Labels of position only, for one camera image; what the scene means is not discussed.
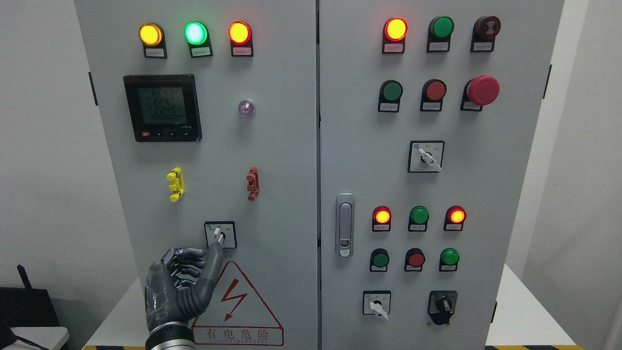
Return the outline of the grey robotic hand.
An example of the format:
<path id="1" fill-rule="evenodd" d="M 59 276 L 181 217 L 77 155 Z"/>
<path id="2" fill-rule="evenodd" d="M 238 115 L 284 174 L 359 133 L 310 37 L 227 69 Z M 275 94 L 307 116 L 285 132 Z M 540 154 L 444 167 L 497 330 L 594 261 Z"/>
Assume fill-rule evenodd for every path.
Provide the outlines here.
<path id="1" fill-rule="evenodd" d="M 221 241 L 207 249 L 171 248 L 149 267 L 145 286 L 147 328 L 187 324 L 210 304 L 224 260 Z"/>

